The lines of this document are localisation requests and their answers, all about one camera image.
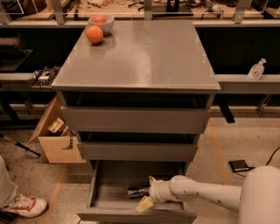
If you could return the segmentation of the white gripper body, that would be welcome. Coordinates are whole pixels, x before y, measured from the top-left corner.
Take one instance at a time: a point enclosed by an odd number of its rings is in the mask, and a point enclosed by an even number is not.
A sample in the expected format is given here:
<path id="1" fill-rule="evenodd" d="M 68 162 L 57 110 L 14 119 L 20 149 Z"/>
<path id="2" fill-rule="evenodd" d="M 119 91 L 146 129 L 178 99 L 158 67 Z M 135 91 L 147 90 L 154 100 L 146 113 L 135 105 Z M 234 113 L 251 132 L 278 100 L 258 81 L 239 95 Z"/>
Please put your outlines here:
<path id="1" fill-rule="evenodd" d="M 170 190 L 170 182 L 156 180 L 150 185 L 149 195 L 155 203 L 165 203 L 173 199 L 173 194 Z"/>

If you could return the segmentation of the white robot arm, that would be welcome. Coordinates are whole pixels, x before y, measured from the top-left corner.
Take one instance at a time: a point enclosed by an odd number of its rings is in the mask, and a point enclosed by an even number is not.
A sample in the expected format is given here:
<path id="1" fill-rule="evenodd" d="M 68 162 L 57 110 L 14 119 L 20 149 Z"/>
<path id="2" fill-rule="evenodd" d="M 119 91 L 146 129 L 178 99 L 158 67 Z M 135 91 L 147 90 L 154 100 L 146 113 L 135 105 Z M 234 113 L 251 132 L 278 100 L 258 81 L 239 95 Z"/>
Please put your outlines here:
<path id="1" fill-rule="evenodd" d="M 280 169 L 276 167 L 256 167 L 241 186 L 197 182 L 182 175 L 168 181 L 149 180 L 149 194 L 140 200 L 138 212 L 156 203 L 198 197 L 237 212 L 238 224 L 280 224 Z"/>

